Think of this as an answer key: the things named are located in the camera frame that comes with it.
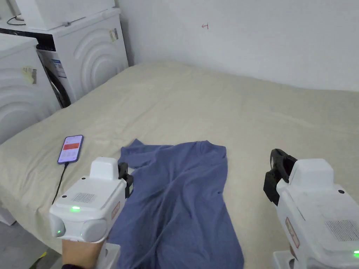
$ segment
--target washing machine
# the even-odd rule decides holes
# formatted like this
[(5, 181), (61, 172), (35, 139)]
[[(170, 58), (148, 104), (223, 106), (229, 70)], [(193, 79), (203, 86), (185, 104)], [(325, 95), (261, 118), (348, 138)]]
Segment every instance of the washing machine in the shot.
[(44, 65), (64, 87), (71, 103), (128, 67), (118, 8), (48, 31), (5, 21), (0, 32), (37, 38)]
[(36, 45), (0, 34), (0, 144), (60, 109)]
[(115, 6), (114, 0), (16, 0), (16, 3), (27, 26), (40, 30), (54, 29)]

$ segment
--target phone screen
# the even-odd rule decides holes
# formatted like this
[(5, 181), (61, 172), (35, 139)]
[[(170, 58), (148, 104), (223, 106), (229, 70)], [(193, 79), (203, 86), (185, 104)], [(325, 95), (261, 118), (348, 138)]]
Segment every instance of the phone screen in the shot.
[(83, 139), (84, 136), (66, 137), (57, 163), (76, 162), (79, 159)]

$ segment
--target t-shirt sleeve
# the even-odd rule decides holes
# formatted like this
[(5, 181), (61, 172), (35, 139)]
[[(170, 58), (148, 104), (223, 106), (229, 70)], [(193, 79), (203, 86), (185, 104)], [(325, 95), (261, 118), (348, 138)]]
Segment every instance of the t-shirt sleeve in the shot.
[(121, 157), (118, 162), (126, 162), (132, 169), (149, 165), (155, 160), (155, 155), (160, 149), (168, 148), (168, 145), (145, 145), (138, 139), (128, 147), (121, 148)]

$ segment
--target black cable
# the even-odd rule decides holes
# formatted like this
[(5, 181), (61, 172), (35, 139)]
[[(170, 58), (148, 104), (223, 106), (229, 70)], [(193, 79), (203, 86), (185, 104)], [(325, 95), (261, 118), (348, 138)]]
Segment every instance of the black cable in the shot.
[(17, 19), (17, 17), (18, 17), (18, 16), (14, 16), (14, 17), (8, 19), (8, 21), (7, 21), (6, 23), (7, 23), (8, 25), (15, 25), (15, 26), (26, 25), (26, 23), (21, 23), (21, 24), (10, 23), (10, 21), (13, 20), (13, 19), (18, 20), (18, 21), (19, 21), (19, 20), (22, 21), (21, 19)]
[(62, 175), (61, 175), (61, 178), (60, 178), (60, 182), (59, 182), (59, 185), (57, 186), (57, 191), (56, 191), (56, 194), (55, 194), (55, 197), (53, 198), (52, 200), (52, 204), (55, 202), (55, 199), (57, 197), (57, 194), (59, 193), (59, 189), (60, 189), (60, 185), (61, 185), (61, 182), (62, 182), (62, 178), (64, 177), (64, 173), (65, 173), (65, 170), (67, 168), (67, 166), (69, 165), (69, 162), (65, 162), (65, 167), (64, 167), (64, 170), (62, 171)]

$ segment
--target blue t-shirt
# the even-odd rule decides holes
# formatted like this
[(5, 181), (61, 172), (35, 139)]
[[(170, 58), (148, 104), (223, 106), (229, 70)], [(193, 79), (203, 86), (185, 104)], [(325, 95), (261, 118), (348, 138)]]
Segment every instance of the blue t-shirt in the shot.
[(119, 162), (135, 169), (133, 193), (109, 236), (121, 246), (119, 268), (243, 268), (222, 197), (225, 147), (135, 140)]

